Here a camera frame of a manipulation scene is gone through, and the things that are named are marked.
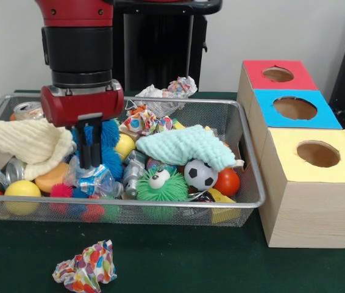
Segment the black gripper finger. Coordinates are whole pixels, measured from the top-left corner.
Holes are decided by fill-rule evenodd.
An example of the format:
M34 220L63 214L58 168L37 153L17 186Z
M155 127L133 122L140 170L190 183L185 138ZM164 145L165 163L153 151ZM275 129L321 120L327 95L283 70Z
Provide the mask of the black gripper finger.
M79 144L80 167L83 169L89 169L91 167L91 154L83 126L77 127L77 141Z
M91 163L93 167L98 167L101 164L101 132L102 125L93 125L93 140L91 144Z

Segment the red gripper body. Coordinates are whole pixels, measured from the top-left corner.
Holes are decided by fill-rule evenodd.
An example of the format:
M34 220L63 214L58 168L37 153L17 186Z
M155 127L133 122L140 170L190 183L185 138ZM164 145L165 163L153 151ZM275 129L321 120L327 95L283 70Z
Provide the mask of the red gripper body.
M124 108L124 92L117 80L102 87L63 89L53 85L41 89L41 106L48 122L56 127L79 121L116 118Z

